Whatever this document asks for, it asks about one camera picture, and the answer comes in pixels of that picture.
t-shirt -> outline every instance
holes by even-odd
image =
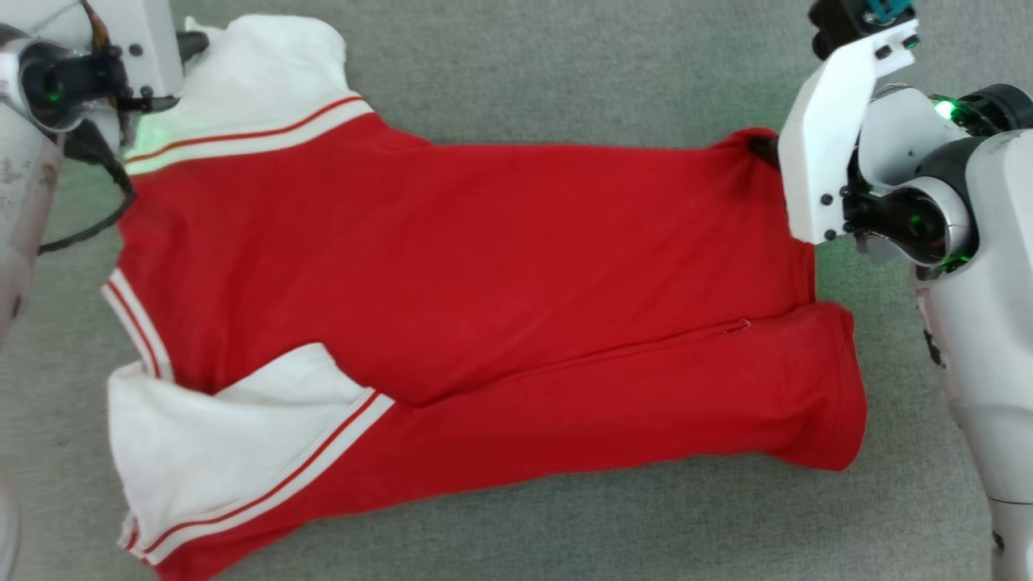
[[[701,150],[438,146],[309,19],[245,17],[147,117],[104,296],[122,545],[209,578],[317,518],[762,452],[840,470],[866,401],[778,173]]]

green light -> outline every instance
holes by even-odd
[[[953,117],[954,110],[957,109],[958,106],[956,106],[954,103],[950,101],[940,101],[936,103],[936,113],[940,114],[940,117],[948,121],[951,119],[951,117]]]

